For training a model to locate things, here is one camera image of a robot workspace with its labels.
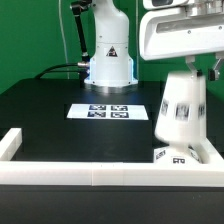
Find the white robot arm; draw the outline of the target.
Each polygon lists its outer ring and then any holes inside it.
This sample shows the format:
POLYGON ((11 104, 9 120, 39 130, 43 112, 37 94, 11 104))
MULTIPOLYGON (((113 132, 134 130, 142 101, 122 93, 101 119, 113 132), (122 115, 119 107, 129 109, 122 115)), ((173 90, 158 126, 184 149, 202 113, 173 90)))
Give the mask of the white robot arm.
MULTIPOLYGON (((143 0, 139 50, 145 60, 224 51, 224 0, 143 0)), ((129 19, 113 0, 93 0, 96 48, 87 85, 123 88, 138 83, 128 52, 129 19)))

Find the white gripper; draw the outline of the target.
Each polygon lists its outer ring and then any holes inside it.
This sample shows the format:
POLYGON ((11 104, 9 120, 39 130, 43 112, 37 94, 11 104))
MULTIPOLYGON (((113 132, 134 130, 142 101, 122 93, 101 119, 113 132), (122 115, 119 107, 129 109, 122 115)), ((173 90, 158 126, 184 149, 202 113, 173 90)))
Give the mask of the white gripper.
MULTIPOLYGON (((144 60, 185 57, 188 78, 197 80, 202 71, 191 55, 224 51, 224 13, 188 17, 183 7, 147 12, 140 23, 139 50, 144 60)), ((208 79, 217 81, 224 58, 208 70, 208 79)))

